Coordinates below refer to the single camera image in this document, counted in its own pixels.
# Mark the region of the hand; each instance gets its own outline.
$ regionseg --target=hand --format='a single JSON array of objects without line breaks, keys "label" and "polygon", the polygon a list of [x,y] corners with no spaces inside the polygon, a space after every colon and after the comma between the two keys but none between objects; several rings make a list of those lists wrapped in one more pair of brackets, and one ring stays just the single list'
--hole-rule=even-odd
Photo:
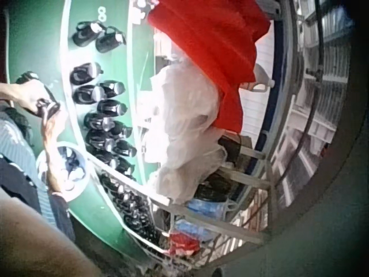
[{"label": "hand", "polygon": [[49,94],[47,93],[44,84],[39,80],[31,80],[24,84],[13,84],[14,89],[16,90],[16,95],[18,99],[18,104],[23,108],[27,108],[32,112],[37,112],[37,100],[40,98],[50,99]]},{"label": "hand", "polygon": [[49,120],[47,119],[47,109],[44,108],[41,133],[45,144],[56,143],[58,136],[64,131],[68,114],[63,106]]}]

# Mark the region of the dark clothing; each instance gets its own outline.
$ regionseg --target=dark clothing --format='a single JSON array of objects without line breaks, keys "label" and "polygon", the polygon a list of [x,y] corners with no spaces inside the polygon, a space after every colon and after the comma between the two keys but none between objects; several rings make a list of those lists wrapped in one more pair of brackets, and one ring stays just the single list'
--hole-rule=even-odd
[{"label": "dark clothing", "polygon": [[[0,187],[10,197],[18,198],[24,204],[43,215],[36,185],[22,170],[20,170],[18,165],[11,162],[3,155],[0,155]],[[49,195],[49,201],[57,228],[74,241],[75,236],[67,211],[67,202],[63,197],[58,195]]]}]

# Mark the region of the red cloth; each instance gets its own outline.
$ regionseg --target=red cloth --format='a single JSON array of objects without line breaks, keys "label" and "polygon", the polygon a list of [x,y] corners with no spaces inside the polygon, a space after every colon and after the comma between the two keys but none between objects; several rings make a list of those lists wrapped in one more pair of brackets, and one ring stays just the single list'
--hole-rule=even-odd
[{"label": "red cloth", "polygon": [[221,102],[213,126],[240,133],[238,88],[255,81],[255,42],[270,27],[255,0],[160,0],[148,20],[218,86]]}]

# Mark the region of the skin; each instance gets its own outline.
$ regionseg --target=skin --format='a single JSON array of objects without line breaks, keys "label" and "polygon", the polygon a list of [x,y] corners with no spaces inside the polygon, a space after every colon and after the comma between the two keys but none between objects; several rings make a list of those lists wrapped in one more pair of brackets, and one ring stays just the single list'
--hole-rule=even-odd
[{"label": "skin", "polygon": [[[48,99],[48,93],[41,82],[32,80],[22,85],[0,84],[0,98],[36,111],[36,101]],[[60,192],[62,186],[58,175],[61,157],[56,142],[65,121],[63,110],[49,120],[42,119],[52,192]],[[0,189],[0,275],[94,277],[101,273],[64,234]]]}]

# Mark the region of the plastic bag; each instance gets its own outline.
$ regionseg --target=plastic bag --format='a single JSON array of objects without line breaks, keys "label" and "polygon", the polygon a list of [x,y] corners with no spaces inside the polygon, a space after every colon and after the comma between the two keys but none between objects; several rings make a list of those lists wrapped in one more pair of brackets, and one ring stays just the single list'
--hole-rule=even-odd
[{"label": "plastic bag", "polygon": [[163,68],[151,78],[159,99],[159,113],[171,140],[197,136],[216,119],[219,95],[216,86],[191,61]]},{"label": "plastic bag", "polygon": [[170,255],[191,256],[200,250],[200,242],[197,239],[177,232],[172,232],[170,238]]},{"label": "plastic bag", "polygon": [[[225,210],[225,203],[214,203],[192,199],[187,204],[187,207],[198,214],[222,220]],[[200,241],[210,241],[214,239],[217,235],[217,233],[213,231],[210,231],[202,226],[190,223],[184,219],[177,221],[174,227],[181,233]]]},{"label": "plastic bag", "polygon": [[175,204],[184,204],[195,195],[198,184],[215,172],[227,158],[225,149],[215,144],[212,151],[196,156],[178,169],[163,165],[149,180],[156,193],[173,199]]},{"label": "plastic bag", "polygon": [[183,204],[227,158],[217,143],[224,130],[210,127],[219,109],[218,91],[186,58],[162,69],[151,81],[156,106],[146,105],[155,114],[145,138],[145,160],[160,162],[161,168],[148,184]]}]

